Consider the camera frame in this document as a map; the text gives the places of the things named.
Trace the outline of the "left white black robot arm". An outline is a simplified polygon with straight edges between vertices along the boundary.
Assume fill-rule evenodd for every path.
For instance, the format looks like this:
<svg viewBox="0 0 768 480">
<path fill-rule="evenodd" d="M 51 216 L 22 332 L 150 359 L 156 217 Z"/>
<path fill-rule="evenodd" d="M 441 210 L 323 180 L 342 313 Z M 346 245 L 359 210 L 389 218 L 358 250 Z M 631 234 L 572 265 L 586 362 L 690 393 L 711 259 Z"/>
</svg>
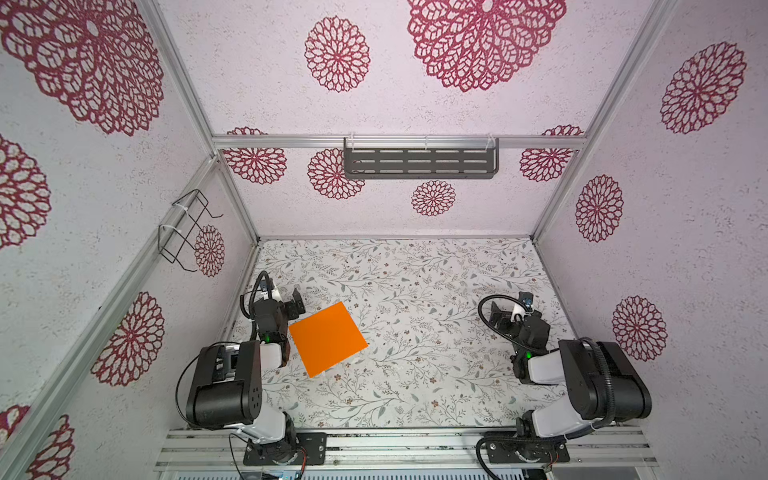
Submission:
<svg viewBox="0 0 768 480">
<path fill-rule="evenodd" d="M 251 339 L 203 347 L 188 364 L 194 372 L 177 413 L 192 428 L 232 430 L 252 447 L 293 452 L 299 448 L 294 422 L 263 399 L 262 377 L 288 364 L 288 323 L 306 312 L 303 298 L 298 290 L 283 300 L 275 290 L 255 289 L 241 307 L 252 322 Z"/>
</svg>

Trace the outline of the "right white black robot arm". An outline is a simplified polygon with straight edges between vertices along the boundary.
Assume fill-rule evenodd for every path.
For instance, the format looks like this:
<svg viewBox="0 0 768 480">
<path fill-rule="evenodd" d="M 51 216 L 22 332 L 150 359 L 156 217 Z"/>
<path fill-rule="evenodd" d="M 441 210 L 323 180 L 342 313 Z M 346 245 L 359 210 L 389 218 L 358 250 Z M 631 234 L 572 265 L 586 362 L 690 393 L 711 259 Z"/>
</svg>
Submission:
<svg viewBox="0 0 768 480">
<path fill-rule="evenodd" d="M 561 340 L 549 351 L 550 325 L 537 312 L 516 314 L 513 320 L 516 378 L 523 384 L 565 388 L 560 399 L 517 420 L 518 437 L 575 439 L 615 421 L 650 415 L 650 392 L 617 343 L 581 337 Z"/>
</svg>

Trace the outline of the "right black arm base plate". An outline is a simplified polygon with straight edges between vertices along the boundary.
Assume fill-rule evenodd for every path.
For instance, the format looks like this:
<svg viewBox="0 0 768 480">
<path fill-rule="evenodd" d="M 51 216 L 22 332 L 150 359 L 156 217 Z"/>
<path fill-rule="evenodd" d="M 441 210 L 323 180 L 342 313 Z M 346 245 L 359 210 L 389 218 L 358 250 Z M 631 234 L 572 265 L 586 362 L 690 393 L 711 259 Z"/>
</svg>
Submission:
<svg viewBox="0 0 768 480">
<path fill-rule="evenodd" d="M 563 438 L 520 437 L 512 431 L 486 432 L 477 442 L 492 464 L 559 464 L 571 460 Z"/>
</svg>

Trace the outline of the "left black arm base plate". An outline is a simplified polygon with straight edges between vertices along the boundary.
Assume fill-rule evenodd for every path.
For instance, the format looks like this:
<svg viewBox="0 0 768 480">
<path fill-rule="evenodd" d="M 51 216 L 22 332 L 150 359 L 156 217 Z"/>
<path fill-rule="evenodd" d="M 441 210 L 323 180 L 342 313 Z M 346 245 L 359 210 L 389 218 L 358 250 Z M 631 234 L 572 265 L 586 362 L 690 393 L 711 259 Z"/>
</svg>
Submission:
<svg viewBox="0 0 768 480">
<path fill-rule="evenodd" d="M 289 434 L 268 444 L 249 441 L 243 457 L 245 466 L 316 466 L 325 463 L 328 435 L 323 432 Z"/>
</svg>

